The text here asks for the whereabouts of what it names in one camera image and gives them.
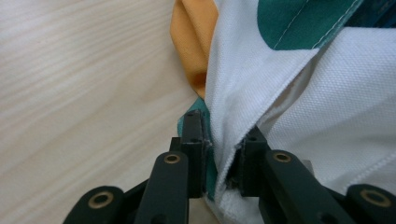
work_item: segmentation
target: dark green fabric patch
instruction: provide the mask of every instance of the dark green fabric patch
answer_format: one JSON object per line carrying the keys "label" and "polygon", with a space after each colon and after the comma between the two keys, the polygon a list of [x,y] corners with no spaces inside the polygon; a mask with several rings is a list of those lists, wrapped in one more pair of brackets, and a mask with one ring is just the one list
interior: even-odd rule
{"label": "dark green fabric patch", "polygon": [[[206,129],[209,133],[210,141],[212,141],[212,136],[210,135],[210,114],[206,107],[204,100],[200,97],[195,101],[195,103],[188,109],[187,112],[199,109],[204,117],[204,122]],[[177,134],[181,136],[183,130],[183,117],[181,117],[177,122]],[[213,147],[210,147],[207,151],[207,162],[206,162],[206,190],[207,198],[210,201],[214,201],[215,198],[215,187],[218,178],[218,169],[215,164],[215,155]]]}
{"label": "dark green fabric patch", "polygon": [[271,49],[320,48],[338,33],[362,0],[259,0],[260,34]]}

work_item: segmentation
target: wood grain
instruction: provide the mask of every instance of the wood grain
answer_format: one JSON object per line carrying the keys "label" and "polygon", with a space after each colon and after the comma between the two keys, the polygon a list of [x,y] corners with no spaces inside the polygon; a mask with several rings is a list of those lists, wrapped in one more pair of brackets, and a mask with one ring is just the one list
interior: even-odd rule
{"label": "wood grain", "polygon": [[[0,1],[0,222],[62,223],[86,191],[149,176],[196,98],[173,1]],[[191,223],[214,223],[202,200]]]}

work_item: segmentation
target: orange fabric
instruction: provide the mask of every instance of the orange fabric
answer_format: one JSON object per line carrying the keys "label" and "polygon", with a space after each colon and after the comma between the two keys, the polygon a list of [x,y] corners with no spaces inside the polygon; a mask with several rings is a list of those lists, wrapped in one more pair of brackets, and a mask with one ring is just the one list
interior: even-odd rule
{"label": "orange fabric", "polygon": [[213,0],[176,0],[171,36],[187,80],[205,98],[205,81],[210,43],[218,19]]}

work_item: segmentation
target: seam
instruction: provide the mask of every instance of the seam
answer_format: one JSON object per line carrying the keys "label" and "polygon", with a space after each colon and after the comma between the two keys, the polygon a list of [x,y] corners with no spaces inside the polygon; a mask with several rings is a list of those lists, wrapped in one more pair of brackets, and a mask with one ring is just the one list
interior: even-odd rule
{"label": "seam", "polygon": [[356,184],[361,182],[364,178],[366,178],[367,176],[369,176],[370,174],[372,174],[373,172],[381,169],[382,167],[384,167],[385,165],[391,163],[392,161],[396,160],[396,152],[393,152],[390,156],[387,156],[384,160],[379,161],[377,164],[375,164],[374,166],[372,166],[371,168],[365,170],[363,173],[361,173],[360,175],[356,176],[354,179],[352,179],[351,181],[349,181],[344,187],[343,187],[343,191],[347,191],[347,188],[350,185]]}
{"label": "seam", "polygon": [[297,12],[297,15],[294,16],[294,18],[291,20],[291,22],[289,23],[288,27],[286,27],[285,31],[283,31],[282,36],[277,40],[274,49],[276,49],[276,46],[280,43],[280,41],[282,40],[283,36],[285,35],[285,33],[289,30],[291,24],[294,22],[294,20],[298,17],[298,15],[300,15],[300,13],[303,11],[304,7],[306,6],[306,4],[309,2],[309,0],[306,0],[306,2],[303,4],[303,6],[300,8],[300,10]]}
{"label": "seam", "polygon": [[326,37],[326,36],[330,33],[330,31],[332,31],[332,30],[335,28],[335,26],[341,21],[341,19],[343,19],[343,18],[345,17],[345,15],[350,11],[350,9],[352,9],[352,8],[355,6],[356,2],[358,2],[358,0],[353,1],[352,5],[350,5],[350,7],[346,10],[346,12],[344,13],[344,15],[342,15],[342,16],[338,19],[338,21],[335,22],[335,24],[332,26],[332,28],[331,28],[325,35],[323,35],[323,36],[320,38],[320,40],[312,47],[312,49],[314,49],[314,48],[322,41],[322,39],[323,39],[324,37]]}

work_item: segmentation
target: white textured cloth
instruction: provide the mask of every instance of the white textured cloth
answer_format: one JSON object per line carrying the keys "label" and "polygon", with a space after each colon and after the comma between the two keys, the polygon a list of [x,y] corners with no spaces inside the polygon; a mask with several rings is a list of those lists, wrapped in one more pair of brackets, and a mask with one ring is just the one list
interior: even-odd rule
{"label": "white textured cloth", "polygon": [[345,28],[316,57],[318,49],[275,51],[253,28],[258,1],[217,3],[205,102],[218,217],[262,222],[258,200],[224,184],[235,145],[256,124],[273,149],[311,160],[332,189],[364,182],[396,193],[396,31]]}

